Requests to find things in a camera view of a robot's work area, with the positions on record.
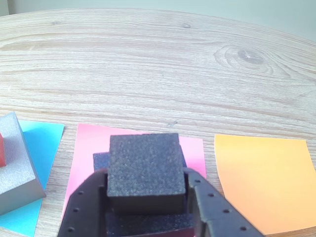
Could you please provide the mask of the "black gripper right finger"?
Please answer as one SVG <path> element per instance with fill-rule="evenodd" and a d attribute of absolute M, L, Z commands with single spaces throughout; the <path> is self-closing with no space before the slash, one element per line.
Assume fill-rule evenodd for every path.
<path fill-rule="evenodd" d="M 262 237 L 204 177 L 185 168 L 188 211 L 196 237 Z"/>

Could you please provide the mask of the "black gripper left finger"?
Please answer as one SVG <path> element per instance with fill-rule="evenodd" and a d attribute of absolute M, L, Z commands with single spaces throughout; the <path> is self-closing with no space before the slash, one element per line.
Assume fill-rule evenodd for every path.
<path fill-rule="evenodd" d="M 70 195 L 59 228 L 59 237 L 106 237 L 107 169 L 91 174 Z"/>

